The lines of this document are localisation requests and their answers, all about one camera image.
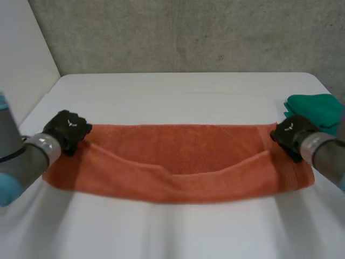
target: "table surface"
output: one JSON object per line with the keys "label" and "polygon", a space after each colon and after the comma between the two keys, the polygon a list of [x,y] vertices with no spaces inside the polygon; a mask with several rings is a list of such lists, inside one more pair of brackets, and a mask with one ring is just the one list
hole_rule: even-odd
{"label": "table surface", "polygon": [[[76,74],[20,130],[67,109],[94,124],[269,124],[292,94],[328,93],[307,73]],[[0,210],[4,258],[345,258],[344,194],[315,172],[296,192],[212,205],[156,205],[65,192],[37,180]]]}

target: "green cloth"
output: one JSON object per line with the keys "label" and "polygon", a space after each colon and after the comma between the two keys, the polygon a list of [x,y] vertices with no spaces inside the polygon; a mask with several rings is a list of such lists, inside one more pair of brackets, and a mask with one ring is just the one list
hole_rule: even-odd
{"label": "green cloth", "polygon": [[287,118],[299,114],[308,118],[323,132],[336,136],[336,129],[341,120],[344,106],[331,94],[314,96],[293,95],[284,103]]}

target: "white wall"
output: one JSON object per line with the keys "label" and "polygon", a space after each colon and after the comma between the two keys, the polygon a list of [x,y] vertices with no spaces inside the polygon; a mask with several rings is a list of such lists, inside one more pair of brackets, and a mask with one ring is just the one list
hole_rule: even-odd
{"label": "white wall", "polygon": [[27,0],[0,0],[0,89],[18,124],[59,78]]}

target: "concrete wall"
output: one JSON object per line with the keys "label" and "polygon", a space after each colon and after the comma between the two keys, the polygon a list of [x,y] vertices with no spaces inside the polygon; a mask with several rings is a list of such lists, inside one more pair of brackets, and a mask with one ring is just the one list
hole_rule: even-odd
{"label": "concrete wall", "polygon": [[28,2],[0,0],[0,90],[17,124],[59,78]]}
{"label": "concrete wall", "polygon": [[345,101],[345,1],[29,2],[62,75],[301,71]]}

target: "towel fold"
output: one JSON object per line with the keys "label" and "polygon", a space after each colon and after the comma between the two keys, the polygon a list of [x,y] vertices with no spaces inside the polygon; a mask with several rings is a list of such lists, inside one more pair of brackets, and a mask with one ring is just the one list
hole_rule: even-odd
{"label": "towel fold", "polygon": [[269,136],[272,125],[94,125],[43,179],[63,190],[158,202],[213,203],[314,183]]}

